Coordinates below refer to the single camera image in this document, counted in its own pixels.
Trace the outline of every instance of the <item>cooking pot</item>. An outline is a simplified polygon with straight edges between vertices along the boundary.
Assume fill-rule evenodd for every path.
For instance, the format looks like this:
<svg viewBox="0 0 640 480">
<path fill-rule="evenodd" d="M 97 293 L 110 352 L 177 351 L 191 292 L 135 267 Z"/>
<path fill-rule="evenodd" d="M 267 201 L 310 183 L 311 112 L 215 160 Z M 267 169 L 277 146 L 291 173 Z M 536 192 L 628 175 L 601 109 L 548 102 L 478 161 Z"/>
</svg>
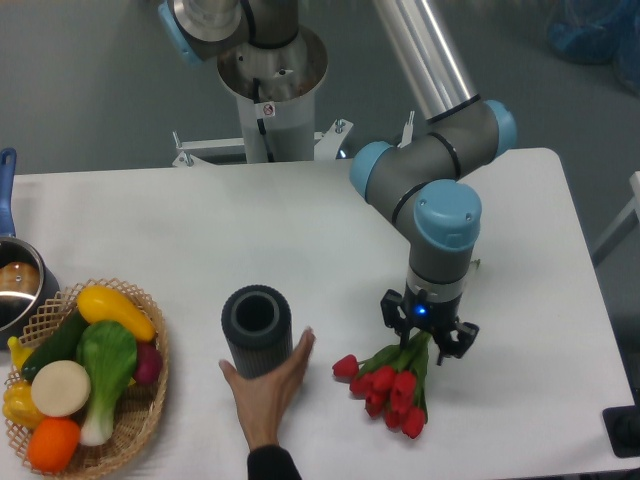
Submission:
<svg viewBox="0 0 640 480">
<path fill-rule="evenodd" d="M 0 350 L 22 335 L 29 318 L 59 290 L 58 281 L 35 248 L 16 238 L 11 195 L 17 154 L 0 152 Z"/>
</svg>

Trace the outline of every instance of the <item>blue pot handle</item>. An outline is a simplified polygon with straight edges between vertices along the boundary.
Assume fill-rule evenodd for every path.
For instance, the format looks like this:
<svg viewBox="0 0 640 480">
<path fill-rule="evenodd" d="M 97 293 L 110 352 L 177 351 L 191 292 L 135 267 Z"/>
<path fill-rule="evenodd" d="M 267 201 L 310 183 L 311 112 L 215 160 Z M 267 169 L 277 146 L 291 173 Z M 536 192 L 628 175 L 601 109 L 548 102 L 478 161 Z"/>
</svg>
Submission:
<svg viewBox="0 0 640 480">
<path fill-rule="evenodd" d="M 13 148 L 5 148 L 0 152 L 0 237 L 16 236 L 11 215 L 11 194 L 17 159 L 18 154 Z"/>
</svg>

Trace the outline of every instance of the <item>green bok choy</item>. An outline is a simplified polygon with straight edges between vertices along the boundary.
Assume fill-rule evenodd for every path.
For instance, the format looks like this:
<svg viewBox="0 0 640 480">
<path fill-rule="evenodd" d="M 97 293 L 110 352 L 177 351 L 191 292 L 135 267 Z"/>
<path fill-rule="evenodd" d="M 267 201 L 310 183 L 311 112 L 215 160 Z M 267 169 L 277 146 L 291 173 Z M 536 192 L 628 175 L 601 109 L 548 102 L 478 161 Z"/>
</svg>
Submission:
<svg viewBox="0 0 640 480">
<path fill-rule="evenodd" d="M 116 403 L 136 369 L 136 340 L 118 322 L 97 322 L 82 334 L 76 360 L 91 380 L 91 395 L 80 432 L 80 444 L 89 447 L 102 445 L 113 434 Z"/>
</svg>

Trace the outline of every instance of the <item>tulip bouquet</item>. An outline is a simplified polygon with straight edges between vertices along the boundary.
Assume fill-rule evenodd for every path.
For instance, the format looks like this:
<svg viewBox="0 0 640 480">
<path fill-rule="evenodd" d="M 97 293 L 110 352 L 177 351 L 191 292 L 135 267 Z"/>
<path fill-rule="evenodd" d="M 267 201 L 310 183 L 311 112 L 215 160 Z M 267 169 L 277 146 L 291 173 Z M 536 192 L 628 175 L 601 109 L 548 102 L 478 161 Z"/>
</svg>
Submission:
<svg viewBox="0 0 640 480">
<path fill-rule="evenodd" d="M 347 355 L 333 366 L 336 379 L 349 381 L 349 390 L 365 400 L 371 418 L 384 417 L 387 427 L 417 438 L 427 423 L 424 382 L 431 335 L 420 331 L 406 348 L 388 345 L 359 362 Z"/>
</svg>

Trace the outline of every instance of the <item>human hand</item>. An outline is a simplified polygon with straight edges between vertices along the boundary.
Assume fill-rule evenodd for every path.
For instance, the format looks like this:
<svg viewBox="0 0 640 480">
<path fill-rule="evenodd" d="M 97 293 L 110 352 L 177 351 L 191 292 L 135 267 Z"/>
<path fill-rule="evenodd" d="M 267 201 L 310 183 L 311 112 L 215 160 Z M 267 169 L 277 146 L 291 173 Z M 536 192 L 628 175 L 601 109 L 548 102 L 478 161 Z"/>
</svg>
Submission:
<svg viewBox="0 0 640 480">
<path fill-rule="evenodd" d="M 316 337 L 307 328 L 291 356 L 278 368 L 251 380 L 243 378 L 226 360 L 220 369 L 231 387 L 238 410 L 238 420 L 253 451 L 265 445 L 279 445 L 278 428 L 302 384 Z"/>
</svg>

